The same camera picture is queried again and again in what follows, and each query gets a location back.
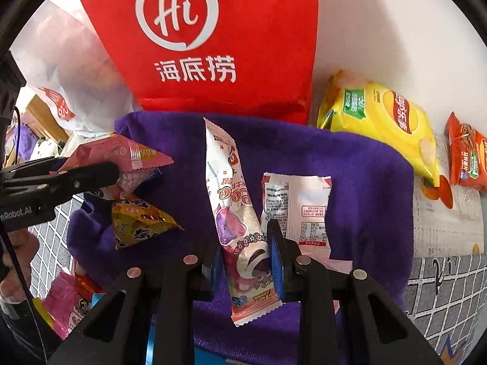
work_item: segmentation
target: purple towel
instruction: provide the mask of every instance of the purple towel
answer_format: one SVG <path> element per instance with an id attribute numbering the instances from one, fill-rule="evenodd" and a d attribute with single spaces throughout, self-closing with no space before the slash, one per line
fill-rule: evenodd
<path id="1" fill-rule="evenodd" d="M 174 164 L 138 188 L 137 195 L 171 214 L 184 231 L 170 231 L 120 251 L 110 207 L 96 202 L 71 216 L 68 246 L 100 284 L 132 266 L 191 253 L 216 235 L 205 187 L 202 114 L 137 112 L 116 122 L 116 132 L 170 155 Z M 264 172 L 332 176 L 326 229 L 334 259 L 351 259 L 399 304 L 412 267 L 412 185 L 409 163 L 391 147 L 350 133 L 331 133 L 274 120 L 206 114 L 235 140 L 249 195 L 261 214 Z M 226 281 L 211 303 L 194 304 L 195 342 L 204 349 L 251 364 L 296 363 L 299 304 L 242 327 L 230 319 Z"/>
<path id="2" fill-rule="evenodd" d="M 17 127 L 14 128 L 14 152 L 17 144 Z M 24 162 L 30 161 L 32 151 L 37 144 L 39 137 L 26 125 L 20 125 L 19 158 Z"/>

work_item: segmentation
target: human hand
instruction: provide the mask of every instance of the human hand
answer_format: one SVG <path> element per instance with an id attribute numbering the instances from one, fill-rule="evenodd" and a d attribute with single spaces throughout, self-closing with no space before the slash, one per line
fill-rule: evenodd
<path id="1" fill-rule="evenodd" d="M 30 263 L 39 249 L 39 241 L 27 228 L 10 232 L 8 236 L 15 248 L 15 254 L 19 260 L 25 282 L 29 287 L 32 277 Z M 25 300 L 25 294 L 8 253 L 4 252 L 2 262 L 10 268 L 10 271 L 0 283 L 0 296 L 5 298 L 9 303 L 20 303 Z"/>

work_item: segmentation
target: metal rivet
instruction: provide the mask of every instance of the metal rivet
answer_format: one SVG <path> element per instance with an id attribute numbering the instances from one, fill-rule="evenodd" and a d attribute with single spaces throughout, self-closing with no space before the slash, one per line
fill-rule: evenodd
<path id="1" fill-rule="evenodd" d="M 367 272 L 362 269 L 355 269 L 353 274 L 357 280 L 365 280 L 367 278 Z"/>
<path id="2" fill-rule="evenodd" d="M 308 257 L 307 255 L 300 255 L 296 258 L 296 262 L 304 266 L 309 265 L 311 263 L 311 258 Z"/>
<path id="3" fill-rule="evenodd" d="M 140 270 L 139 268 L 130 268 L 129 270 L 127 270 L 127 275 L 130 278 L 137 278 L 138 276 L 140 276 L 141 273 L 142 270 Z"/>
<path id="4" fill-rule="evenodd" d="M 196 255 L 186 255 L 183 258 L 183 262 L 186 263 L 187 265 L 194 265 L 196 262 L 198 262 L 198 257 Z"/>

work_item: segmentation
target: red paper bag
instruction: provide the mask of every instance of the red paper bag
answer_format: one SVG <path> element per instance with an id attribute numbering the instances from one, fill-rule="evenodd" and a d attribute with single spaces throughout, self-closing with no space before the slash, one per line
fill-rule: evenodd
<path id="1" fill-rule="evenodd" d="M 318 0 L 81 0 L 145 109 L 306 123 Z"/>

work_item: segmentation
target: yellow chip bag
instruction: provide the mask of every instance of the yellow chip bag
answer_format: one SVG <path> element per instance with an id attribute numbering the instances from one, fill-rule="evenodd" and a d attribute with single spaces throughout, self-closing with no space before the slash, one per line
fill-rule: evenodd
<path id="1" fill-rule="evenodd" d="M 436 142 L 426 112 L 376 82 L 340 70 L 331 79 L 317 127 L 384 142 L 415 169 L 440 185 Z"/>
<path id="2" fill-rule="evenodd" d="M 168 213 L 133 195 L 113 203 L 111 218 L 117 249 L 150 239 L 172 228 L 181 229 Z"/>

